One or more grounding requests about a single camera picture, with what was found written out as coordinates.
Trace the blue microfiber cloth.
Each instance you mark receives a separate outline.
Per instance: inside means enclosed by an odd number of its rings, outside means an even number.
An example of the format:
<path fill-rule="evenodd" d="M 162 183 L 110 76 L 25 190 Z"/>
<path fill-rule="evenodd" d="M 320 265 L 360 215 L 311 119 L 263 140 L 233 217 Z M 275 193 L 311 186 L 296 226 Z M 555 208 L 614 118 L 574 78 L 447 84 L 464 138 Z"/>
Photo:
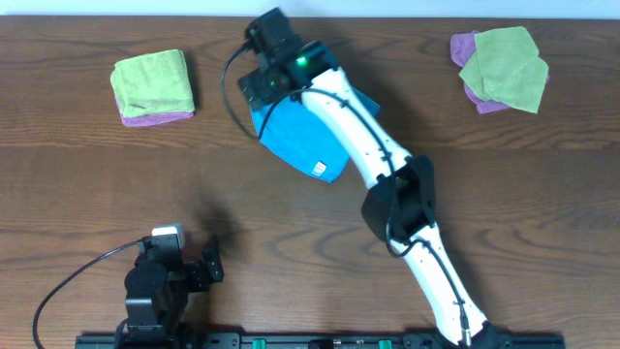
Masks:
<path fill-rule="evenodd" d="M 293 168 L 327 183 L 335 181 L 350 161 L 320 118 L 291 98 L 270 114 L 260 142 Z"/>

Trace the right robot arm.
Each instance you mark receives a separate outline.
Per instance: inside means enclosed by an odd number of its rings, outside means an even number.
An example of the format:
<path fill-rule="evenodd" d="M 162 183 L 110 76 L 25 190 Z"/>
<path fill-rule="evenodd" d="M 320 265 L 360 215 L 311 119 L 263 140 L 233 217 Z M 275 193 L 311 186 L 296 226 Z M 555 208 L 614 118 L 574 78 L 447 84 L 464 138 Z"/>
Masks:
<path fill-rule="evenodd" d="M 297 170 L 332 182 L 353 162 L 367 188 L 361 214 L 387 252 L 410 268 L 440 335 L 460 348 L 497 348 L 499 331 L 473 302 L 440 236 L 434 167 L 399 145 L 375 118 L 376 105 L 351 86 L 319 42 L 246 41 L 257 70 L 241 78 L 257 139 Z"/>

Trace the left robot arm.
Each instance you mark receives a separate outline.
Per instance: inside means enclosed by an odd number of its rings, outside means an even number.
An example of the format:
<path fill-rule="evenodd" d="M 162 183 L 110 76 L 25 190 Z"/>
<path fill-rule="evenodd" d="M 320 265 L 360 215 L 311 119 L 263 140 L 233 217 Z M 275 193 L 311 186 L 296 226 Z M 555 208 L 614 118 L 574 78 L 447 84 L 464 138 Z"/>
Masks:
<path fill-rule="evenodd" d="M 117 348 L 200 348 L 202 336 L 181 322 L 189 296 L 224 278 L 219 241 L 211 238 L 201 258 L 185 263 L 175 234 L 138 241 L 139 255 L 124 280 L 125 334 Z"/>

